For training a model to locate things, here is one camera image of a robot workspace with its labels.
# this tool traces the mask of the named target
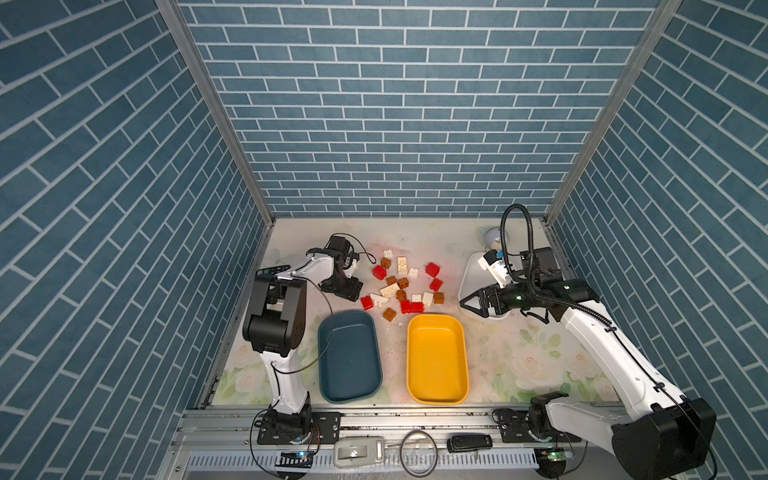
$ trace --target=metal grating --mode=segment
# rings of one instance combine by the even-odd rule
[[[257,461],[267,469],[274,469],[276,460],[283,450],[255,451]],[[517,468],[538,468],[534,450],[527,448],[496,448],[490,451],[472,453],[449,453],[440,450],[437,469],[441,470],[503,470]],[[420,455],[410,455],[408,463],[416,465],[424,461]],[[188,472],[242,472],[257,471],[249,452],[217,451],[192,452],[187,463]],[[384,463],[359,468],[337,468],[333,464],[333,450],[324,449],[315,455],[311,468],[313,473],[354,473],[354,472],[397,472],[402,470],[397,449],[387,449]],[[306,468],[292,468],[281,465],[281,472],[306,472]]]

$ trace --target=blue plastic tray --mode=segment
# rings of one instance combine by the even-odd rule
[[[317,332],[320,393],[331,403],[372,396],[382,385],[382,363],[373,318],[365,312],[329,316]]]

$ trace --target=black remote control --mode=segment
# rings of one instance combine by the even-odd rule
[[[473,452],[475,450],[490,449],[492,446],[491,436],[481,433],[454,435],[448,440],[448,451],[451,453]]]

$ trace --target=yellow plastic tray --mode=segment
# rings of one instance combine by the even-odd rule
[[[464,327],[450,315],[425,313],[408,324],[408,393],[419,403],[451,406],[469,395]]]

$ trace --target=brown lego brick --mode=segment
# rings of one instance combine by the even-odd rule
[[[395,310],[392,310],[391,308],[388,308],[387,310],[384,310],[384,313],[382,313],[382,316],[386,318],[388,322],[392,322],[397,316],[397,312]]]

